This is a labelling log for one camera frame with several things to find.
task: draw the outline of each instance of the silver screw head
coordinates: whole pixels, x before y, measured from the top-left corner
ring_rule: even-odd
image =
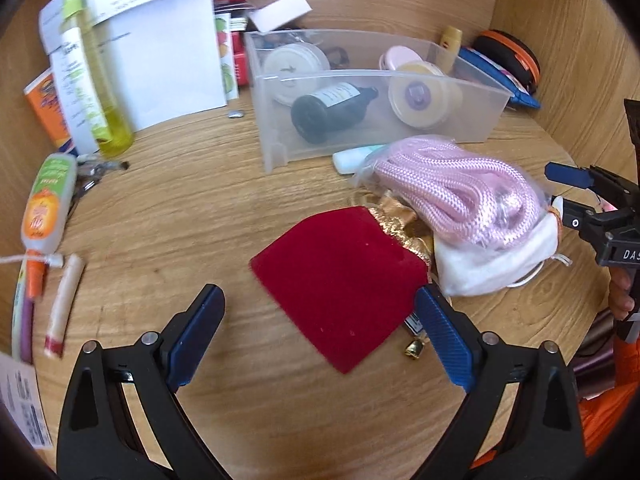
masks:
[[[544,343],[542,343],[542,346],[550,354],[558,353],[558,350],[559,350],[558,345],[553,341],[545,341]]]
[[[90,354],[91,352],[93,352],[96,348],[98,348],[98,343],[95,341],[87,341],[86,343],[84,343],[82,345],[82,351],[85,354]]]
[[[494,332],[484,332],[482,334],[482,341],[488,345],[497,345],[500,342],[500,338]]]
[[[158,332],[145,332],[140,338],[143,345],[152,345],[156,341],[158,341]]]

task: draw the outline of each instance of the pink lid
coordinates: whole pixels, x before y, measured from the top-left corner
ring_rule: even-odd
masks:
[[[422,61],[422,58],[408,47],[395,45],[380,57],[380,70],[397,70],[410,61]]]

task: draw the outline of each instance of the wooden desk surface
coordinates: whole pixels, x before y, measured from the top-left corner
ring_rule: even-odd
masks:
[[[408,479],[448,425],[462,389],[449,383],[430,347],[417,362],[402,354],[410,342],[404,328],[342,375],[265,293],[249,259],[303,218],[345,206],[351,188],[329,157],[264,174],[248,92],[232,105],[246,116],[230,120],[222,108],[143,132],[127,153],[130,170],[108,176],[79,204],[61,250],[88,264],[62,361],[42,353],[59,270],[50,273],[34,322],[52,438],[82,343],[132,344],[147,330],[161,330],[205,283],[215,283],[225,292],[226,316],[178,398],[227,471],[236,479]],[[469,148],[536,177],[547,161],[570,160],[531,118],[514,112],[504,114],[488,142]],[[456,300],[455,307],[509,343],[553,339],[568,360],[607,280],[574,233],[565,232],[561,252],[573,267],[545,265],[523,288]],[[140,422],[133,387],[126,391],[151,458],[166,463]],[[513,393],[505,395],[485,446],[497,441]],[[55,463],[54,452],[46,458]]]

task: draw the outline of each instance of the purple label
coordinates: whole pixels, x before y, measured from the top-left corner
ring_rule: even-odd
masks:
[[[431,104],[431,92],[427,85],[419,81],[409,83],[404,98],[413,110],[424,110]]]

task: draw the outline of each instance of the human hand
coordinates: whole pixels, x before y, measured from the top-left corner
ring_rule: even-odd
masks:
[[[613,317],[619,320],[633,310],[634,300],[629,296],[631,278],[622,267],[609,267],[611,281],[609,282],[609,308]]]

